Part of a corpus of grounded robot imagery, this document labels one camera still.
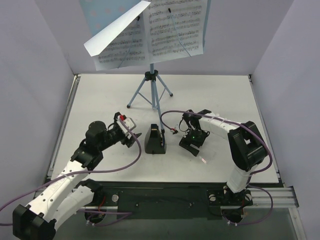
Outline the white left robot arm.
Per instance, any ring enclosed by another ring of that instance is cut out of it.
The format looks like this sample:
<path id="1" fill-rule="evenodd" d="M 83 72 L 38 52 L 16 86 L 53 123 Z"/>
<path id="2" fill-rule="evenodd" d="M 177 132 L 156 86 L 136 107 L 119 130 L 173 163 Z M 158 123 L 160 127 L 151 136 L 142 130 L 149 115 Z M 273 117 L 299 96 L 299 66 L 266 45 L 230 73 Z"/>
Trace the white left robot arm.
<path id="1" fill-rule="evenodd" d="M 94 121 L 85 133 L 61 173 L 47 183 L 43 192 L 27 205 L 18 205 L 12 213 L 12 232 L 20 240 L 52 240 L 60 226 L 82 207 L 99 205 L 102 185 L 88 179 L 103 160 L 103 151 L 121 143 L 130 148 L 138 143 L 133 133 L 136 123 L 130 117 L 115 113 L 111 129 Z"/>

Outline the black metronome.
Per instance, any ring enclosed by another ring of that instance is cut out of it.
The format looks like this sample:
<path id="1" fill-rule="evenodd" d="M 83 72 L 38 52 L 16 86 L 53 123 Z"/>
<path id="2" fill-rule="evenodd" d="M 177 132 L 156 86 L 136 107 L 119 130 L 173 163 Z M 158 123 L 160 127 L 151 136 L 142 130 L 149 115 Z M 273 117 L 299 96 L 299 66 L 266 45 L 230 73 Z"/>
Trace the black metronome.
<path id="1" fill-rule="evenodd" d="M 167 145 L 165 143 L 165 135 L 159 126 L 155 123 L 150 125 L 145 139 L 144 139 L 144 151 L 146 154 L 161 155 L 165 154 Z"/>

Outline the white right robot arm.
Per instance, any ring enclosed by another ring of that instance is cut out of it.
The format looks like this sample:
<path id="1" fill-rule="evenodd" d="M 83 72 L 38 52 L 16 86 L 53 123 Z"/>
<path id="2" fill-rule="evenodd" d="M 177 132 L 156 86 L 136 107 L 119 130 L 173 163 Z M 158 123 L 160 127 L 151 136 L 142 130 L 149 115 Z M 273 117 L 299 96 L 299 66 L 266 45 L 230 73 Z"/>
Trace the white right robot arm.
<path id="1" fill-rule="evenodd" d="M 214 116 L 207 109 L 198 113 L 190 109 L 183 113 L 182 121 L 188 129 L 179 146 L 195 157 L 210 134 L 215 134 L 229 143 L 235 167 L 226 182 L 223 198 L 230 205 L 236 204 L 251 179 L 251 173 L 268 155 L 256 124 L 252 121 L 229 123 L 227 119 Z"/>

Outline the clear plastic metronome cover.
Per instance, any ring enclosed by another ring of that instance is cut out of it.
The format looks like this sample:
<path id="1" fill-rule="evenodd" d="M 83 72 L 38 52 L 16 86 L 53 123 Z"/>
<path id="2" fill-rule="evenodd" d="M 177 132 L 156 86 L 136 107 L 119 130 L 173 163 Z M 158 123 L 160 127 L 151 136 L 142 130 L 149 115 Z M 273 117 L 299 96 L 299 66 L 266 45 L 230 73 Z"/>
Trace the clear plastic metronome cover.
<path id="1" fill-rule="evenodd" d="M 209 164 L 211 163 L 216 156 L 216 152 L 214 150 L 206 150 L 206 151 L 200 151 L 198 153 L 197 158 L 204 164 Z"/>

